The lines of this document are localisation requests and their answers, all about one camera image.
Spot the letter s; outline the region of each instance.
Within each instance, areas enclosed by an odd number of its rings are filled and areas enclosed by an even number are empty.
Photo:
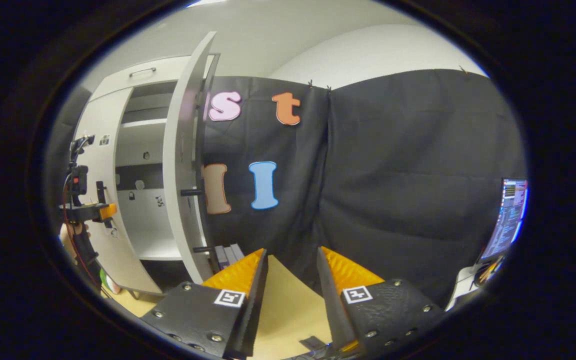
[[[212,109],[208,111],[212,121],[230,121],[236,119],[242,113],[242,109],[237,104],[242,100],[238,92],[220,92],[210,101]]]

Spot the cabinet handle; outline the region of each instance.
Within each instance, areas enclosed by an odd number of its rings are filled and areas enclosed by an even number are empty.
[[[128,77],[129,77],[129,78],[132,78],[132,77],[133,77],[133,74],[141,73],[142,71],[152,71],[152,72],[154,73],[155,71],[157,71],[157,68],[156,68],[156,67],[151,67],[151,68],[144,68],[143,70],[133,71],[133,72],[131,72],[131,73],[128,74]]]

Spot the blue letter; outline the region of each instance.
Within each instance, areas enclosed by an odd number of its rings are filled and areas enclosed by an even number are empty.
[[[250,204],[253,209],[270,209],[279,204],[273,192],[275,169],[277,164],[272,161],[253,162],[248,166],[250,173],[254,174],[254,201]]]

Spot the computer monitor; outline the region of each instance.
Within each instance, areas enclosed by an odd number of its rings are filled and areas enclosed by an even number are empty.
[[[510,248],[517,239],[526,213],[528,181],[525,178],[504,178],[501,207],[496,226],[485,250],[479,256],[477,264],[492,260]]]

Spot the white cabinet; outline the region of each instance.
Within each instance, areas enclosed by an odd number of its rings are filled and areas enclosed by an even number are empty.
[[[89,222],[90,242],[99,264],[126,289],[163,292],[142,260],[181,260],[196,283],[212,276],[206,254],[193,251],[205,245],[197,201],[179,193],[197,186],[199,165],[192,155],[196,94],[211,66],[214,74],[217,62],[213,64],[215,56],[208,55],[214,34],[208,34],[190,56],[159,59],[108,75],[80,118],[75,137],[95,138],[77,160],[89,168],[88,191],[79,199],[85,204],[98,202],[95,184],[101,181],[106,203],[117,204],[112,228]],[[182,150],[187,155],[174,157]]]

